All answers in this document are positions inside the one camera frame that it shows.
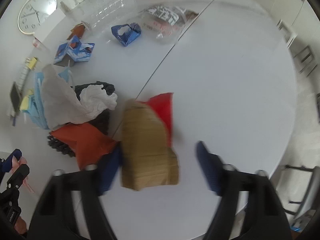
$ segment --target plastic packaging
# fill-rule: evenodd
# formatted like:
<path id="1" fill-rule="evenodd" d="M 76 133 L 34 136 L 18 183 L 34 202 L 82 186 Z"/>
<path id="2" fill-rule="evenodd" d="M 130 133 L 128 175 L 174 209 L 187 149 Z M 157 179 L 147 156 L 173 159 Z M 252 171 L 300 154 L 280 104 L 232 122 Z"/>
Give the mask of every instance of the plastic packaging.
<path id="1" fill-rule="evenodd" d="M 112 23 L 137 14 L 135 0 L 84 0 L 66 14 L 75 24 L 83 23 L 85 28 L 94 33 L 103 32 Z"/>
<path id="2" fill-rule="evenodd" d="M 186 24 L 198 14 L 178 6 L 154 5 L 142 11 L 136 21 L 145 30 L 144 33 L 164 43 L 178 41 Z"/>

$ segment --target gray chair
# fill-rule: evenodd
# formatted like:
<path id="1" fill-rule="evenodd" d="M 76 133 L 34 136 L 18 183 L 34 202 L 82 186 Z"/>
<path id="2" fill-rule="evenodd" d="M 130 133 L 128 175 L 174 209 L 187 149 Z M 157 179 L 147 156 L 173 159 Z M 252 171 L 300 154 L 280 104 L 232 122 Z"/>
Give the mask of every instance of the gray chair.
<path id="1" fill-rule="evenodd" d="M 294 215 L 293 220 L 295 221 L 296 219 L 304 215 L 307 211 L 317 210 L 320 206 L 320 167 L 315 166 L 313 169 L 309 169 L 304 166 L 294 167 L 290 165 L 285 165 L 284 168 L 295 169 L 299 171 L 307 171 L 312 173 L 303 200 L 299 202 L 289 201 L 289 203 L 300 204 L 297 212 L 293 212 L 286 209 L 284 210 L 286 213 Z"/>

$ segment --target round tabletop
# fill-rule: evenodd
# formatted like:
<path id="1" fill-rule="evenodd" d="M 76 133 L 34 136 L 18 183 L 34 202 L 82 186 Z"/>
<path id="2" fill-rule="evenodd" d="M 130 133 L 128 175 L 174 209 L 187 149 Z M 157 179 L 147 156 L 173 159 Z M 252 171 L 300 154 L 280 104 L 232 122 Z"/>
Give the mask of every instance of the round tabletop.
<path id="1" fill-rule="evenodd" d="M 136 0 L 139 6 L 168 0 Z M 175 186 L 121 187 L 118 172 L 100 197 L 118 239 L 188 240 L 206 232 L 219 203 L 209 191 L 195 156 L 208 149 L 240 171 L 272 174 L 289 141 L 295 116 L 296 84 L 291 54 L 276 24 L 251 0 L 171 0 L 201 12 L 178 43 L 158 44 L 141 37 L 123 48 L 107 33 L 84 36 L 94 42 L 87 63 L 72 67 L 75 84 L 96 80 L 115 85 L 118 106 L 110 134 L 121 138 L 121 114 L 128 98 L 147 100 L 173 92 L 173 150 L 180 181 Z M 64 19 L 46 39 L 57 48 L 70 26 Z M 77 170 L 74 158 L 46 145 L 47 132 L 20 118 L 10 139 L 30 163 L 29 182 L 39 193 L 52 170 Z M 245 199 L 241 199 L 240 208 Z M 76 214 L 84 236 L 81 205 Z"/>

